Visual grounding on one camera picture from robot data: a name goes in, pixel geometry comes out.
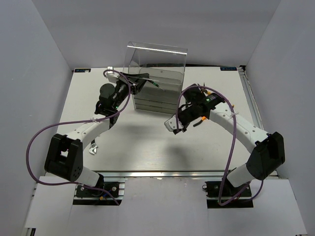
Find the clear hinged cabinet lid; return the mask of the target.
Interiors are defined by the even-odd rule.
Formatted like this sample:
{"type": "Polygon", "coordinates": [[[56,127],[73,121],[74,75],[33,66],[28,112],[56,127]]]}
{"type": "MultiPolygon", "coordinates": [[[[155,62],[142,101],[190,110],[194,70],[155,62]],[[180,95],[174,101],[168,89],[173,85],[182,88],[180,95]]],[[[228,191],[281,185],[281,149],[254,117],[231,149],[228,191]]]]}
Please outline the clear hinged cabinet lid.
{"type": "Polygon", "coordinates": [[[150,78],[168,84],[182,85],[188,50],[182,47],[129,42],[124,73],[148,73],[150,78]]]}

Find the clear plastic drawer cabinet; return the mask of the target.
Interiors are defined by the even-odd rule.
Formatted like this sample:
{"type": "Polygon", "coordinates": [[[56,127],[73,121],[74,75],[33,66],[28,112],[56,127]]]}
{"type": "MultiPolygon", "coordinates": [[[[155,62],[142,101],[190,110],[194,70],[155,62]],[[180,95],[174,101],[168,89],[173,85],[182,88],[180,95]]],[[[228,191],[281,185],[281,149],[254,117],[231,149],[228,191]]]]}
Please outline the clear plastic drawer cabinet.
{"type": "Polygon", "coordinates": [[[133,96],[134,108],[136,110],[174,114],[183,84],[176,85],[164,83],[163,81],[154,81],[164,91],[147,82],[143,89],[137,95],[133,96]]]}

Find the green black screwdriver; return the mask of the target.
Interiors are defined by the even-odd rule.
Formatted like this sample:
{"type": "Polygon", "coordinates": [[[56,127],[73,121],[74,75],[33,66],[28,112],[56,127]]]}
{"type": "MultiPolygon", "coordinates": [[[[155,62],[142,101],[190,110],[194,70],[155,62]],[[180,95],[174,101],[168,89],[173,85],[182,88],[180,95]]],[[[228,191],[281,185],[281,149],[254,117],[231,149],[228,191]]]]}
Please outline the green black screwdriver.
{"type": "Polygon", "coordinates": [[[146,80],[152,85],[154,85],[155,87],[162,89],[164,91],[164,89],[160,85],[158,85],[154,80],[150,80],[150,79],[146,79],[146,80]]]}

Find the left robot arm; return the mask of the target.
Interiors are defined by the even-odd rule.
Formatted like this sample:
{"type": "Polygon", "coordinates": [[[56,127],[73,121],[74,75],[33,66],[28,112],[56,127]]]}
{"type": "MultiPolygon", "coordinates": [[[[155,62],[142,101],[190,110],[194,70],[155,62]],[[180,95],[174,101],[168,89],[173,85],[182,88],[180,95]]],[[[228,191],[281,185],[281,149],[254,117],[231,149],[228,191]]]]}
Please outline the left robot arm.
{"type": "Polygon", "coordinates": [[[50,142],[44,169],[46,172],[76,184],[87,186],[88,192],[99,196],[104,190],[104,177],[83,165],[84,149],[118,120],[122,103],[138,94],[150,80],[148,73],[126,74],[113,69],[103,72],[109,82],[99,89],[94,115],[67,134],[55,134],[50,142]]]}

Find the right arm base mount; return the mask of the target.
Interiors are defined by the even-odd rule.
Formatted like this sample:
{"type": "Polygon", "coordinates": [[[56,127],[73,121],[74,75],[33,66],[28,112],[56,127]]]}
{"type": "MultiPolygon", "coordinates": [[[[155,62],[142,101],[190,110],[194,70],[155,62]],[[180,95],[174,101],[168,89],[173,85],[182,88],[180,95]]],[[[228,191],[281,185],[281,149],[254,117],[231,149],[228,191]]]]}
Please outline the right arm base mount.
{"type": "Polygon", "coordinates": [[[232,198],[234,195],[236,197],[227,205],[219,205],[219,190],[221,186],[221,181],[207,181],[202,185],[202,190],[207,196],[207,208],[253,208],[253,202],[251,200],[252,192],[249,186],[246,184],[240,187],[228,186],[227,183],[224,184],[221,202],[224,203],[232,198]]]}

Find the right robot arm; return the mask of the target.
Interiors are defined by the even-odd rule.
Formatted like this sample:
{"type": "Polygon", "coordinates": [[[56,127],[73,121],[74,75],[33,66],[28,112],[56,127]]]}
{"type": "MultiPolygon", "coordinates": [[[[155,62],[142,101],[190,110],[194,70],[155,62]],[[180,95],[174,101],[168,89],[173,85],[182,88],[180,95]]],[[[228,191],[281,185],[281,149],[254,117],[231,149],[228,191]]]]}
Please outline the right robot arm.
{"type": "Polygon", "coordinates": [[[199,125],[208,119],[229,132],[232,140],[239,141],[250,154],[245,164],[227,171],[222,184],[226,195],[234,196],[241,186],[254,179],[265,180],[285,162],[283,136],[278,132],[269,133],[247,121],[234,111],[223,95],[193,84],[180,97],[186,104],[179,106],[164,123],[168,131],[174,134],[185,132],[195,120],[199,125]]]}

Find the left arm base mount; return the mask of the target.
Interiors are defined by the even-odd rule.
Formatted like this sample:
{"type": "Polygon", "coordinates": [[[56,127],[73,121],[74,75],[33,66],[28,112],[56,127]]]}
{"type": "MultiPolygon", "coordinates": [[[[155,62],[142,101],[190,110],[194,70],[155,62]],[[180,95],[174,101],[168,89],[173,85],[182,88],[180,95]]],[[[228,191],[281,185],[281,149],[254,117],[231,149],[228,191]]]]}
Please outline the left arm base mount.
{"type": "Polygon", "coordinates": [[[118,206],[123,199],[125,183],[118,181],[106,181],[103,189],[108,193],[99,190],[87,189],[83,186],[77,187],[75,190],[73,205],[79,206],[118,206]]]}

